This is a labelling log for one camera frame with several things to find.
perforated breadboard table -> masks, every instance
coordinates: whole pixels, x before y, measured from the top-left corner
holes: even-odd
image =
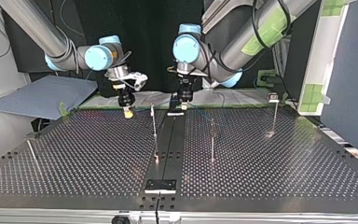
[[[187,111],[165,178],[175,209],[197,212],[358,213],[358,160],[291,108]],[[216,123],[212,161],[211,121]]]
[[[149,112],[79,111],[33,146],[37,161],[26,145],[0,160],[0,207],[139,209],[156,147]]]
[[[0,160],[0,208],[358,214],[358,160],[291,108],[274,125],[273,111],[158,111],[157,147],[147,111],[76,112],[33,142],[37,161],[26,146]],[[146,195],[159,178],[176,193]]]

yellow tip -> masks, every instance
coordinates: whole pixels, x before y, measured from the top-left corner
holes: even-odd
[[[124,111],[124,117],[126,119],[132,119],[132,117],[133,117],[132,111],[130,111],[130,110]]]

blue joint cap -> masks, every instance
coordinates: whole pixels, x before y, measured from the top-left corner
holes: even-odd
[[[196,24],[184,23],[179,26],[179,34],[194,33],[201,35],[201,26]]]
[[[179,35],[173,43],[173,56],[181,63],[193,63],[199,55],[200,44],[192,35]]]
[[[237,82],[241,79],[241,77],[242,77],[242,72],[239,72],[239,73],[235,74],[234,77],[232,77],[231,79],[229,79],[223,83],[220,83],[220,84],[222,84],[223,86],[225,86],[227,88],[231,88],[237,84]]]
[[[100,38],[100,44],[121,44],[120,38],[117,35],[110,35]]]
[[[94,71],[102,71],[108,69],[113,63],[112,52],[103,45],[95,45],[90,47],[85,54],[87,66]]]
[[[53,70],[53,71],[60,71],[60,72],[64,72],[66,70],[63,70],[61,68],[59,68],[50,58],[48,55],[45,54],[45,61],[48,64],[48,68]]]

vertical metal pin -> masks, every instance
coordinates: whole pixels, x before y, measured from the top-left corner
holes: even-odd
[[[31,140],[27,139],[28,148],[31,150],[32,158],[37,160],[36,155],[34,154],[34,148],[32,146]]]
[[[155,117],[155,112],[154,112],[154,105],[151,104],[150,108],[151,108],[150,116],[153,118],[153,136],[155,138],[157,138],[156,117]]]
[[[211,119],[211,161],[214,161],[214,138],[216,137],[216,127],[214,119]]]
[[[275,122],[277,121],[278,103],[279,103],[279,102],[275,103],[274,127],[275,127]]]

metal rod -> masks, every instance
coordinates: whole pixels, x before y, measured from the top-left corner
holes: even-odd
[[[277,120],[277,113],[278,113],[278,102],[275,104],[274,126],[275,126],[275,121]]]
[[[48,56],[56,58],[66,52],[65,37],[35,1],[0,0],[0,5]]]
[[[283,3],[289,10],[292,16],[292,21],[297,19],[302,13],[304,13],[309,7],[311,7],[317,0],[283,0]],[[255,13],[255,23],[257,27],[261,27],[266,21],[269,21],[271,17],[276,16],[277,10],[281,9],[281,5],[276,0],[267,1],[257,12]],[[232,70],[240,70],[249,61],[254,58],[255,55],[249,55],[244,53],[242,49],[249,43],[249,41],[255,36],[255,31],[251,20],[248,20],[240,29],[237,36],[229,43],[225,49],[216,54],[216,58],[221,57],[225,66]],[[211,59],[212,53],[208,50],[206,45],[203,45],[208,54],[208,59]],[[208,62],[208,59],[204,56],[203,52],[200,53],[199,58],[192,63],[192,65],[198,69],[202,69]],[[220,66],[216,60],[212,60],[210,63],[211,77],[219,83],[225,82],[231,79],[234,74],[227,71]]]
[[[32,143],[31,143],[31,140],[27,140],[27,144],[28,144],[28,148],[31,150],[31,154],[32,154],[32,158],[34,160],[37,160],[37,157],[36,155],[34,154],[34,148],[32,147]]]
[[[211,161],[214,161],[214,138],[216,137],[216,126],[214,119],[211,119]]]
[[[153,136],[155,137],[155,138],[157,138],[157,128],[156,128],[156,116],[155,116],[155,111],[154,111],[154,105],[152,104],[151,106],[151,113],[150,113],[150,115],[152,116],[152,118],[153,118]]]

